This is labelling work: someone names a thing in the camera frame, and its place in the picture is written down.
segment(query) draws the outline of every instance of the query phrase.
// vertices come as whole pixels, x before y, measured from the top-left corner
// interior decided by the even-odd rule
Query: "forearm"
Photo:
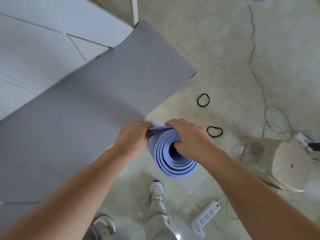
[[[82,239],[112,183],[130,159],[113,148],[107,150],[0,239]]]
[[[202,165],[214,177],[252,239],[319,239],[318,227],[266,184],[212,147]]]

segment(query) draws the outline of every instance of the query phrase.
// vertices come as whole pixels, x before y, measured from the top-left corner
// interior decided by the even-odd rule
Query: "shoe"
[[[149,201],[161,200],[165,202],[166,192],[163,184],[159,180],[154,180],[149,186]]]
[[[93,228],[99,240],[104,236],[116,234],[116,224],[108,215],[98,216],[98,218],[93,222]]]

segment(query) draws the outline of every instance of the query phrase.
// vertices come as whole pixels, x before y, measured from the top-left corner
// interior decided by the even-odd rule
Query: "label sticker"
[[[239,154],[242,154],[244,148],[244,146],[240,148]]]

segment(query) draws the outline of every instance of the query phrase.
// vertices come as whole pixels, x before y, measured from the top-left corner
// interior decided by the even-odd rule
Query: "purple yoga mat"
[[[158,169],[173,179],[192,174],[199,164],[186,159],[174,148],[174,142],[180,141],[177,130],[171,126],[158,126],[154,121],[150,122],[154,125],[150,130],[157,130],[158,133],[149,139],[147,148]]]

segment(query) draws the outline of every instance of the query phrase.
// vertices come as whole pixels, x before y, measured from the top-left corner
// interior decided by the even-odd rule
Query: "power strip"
[[[212,201],[192,222],[191,228],[200,235],[200,239],[205,237],[202,228],[214,217],[221,209],[216,201]]]

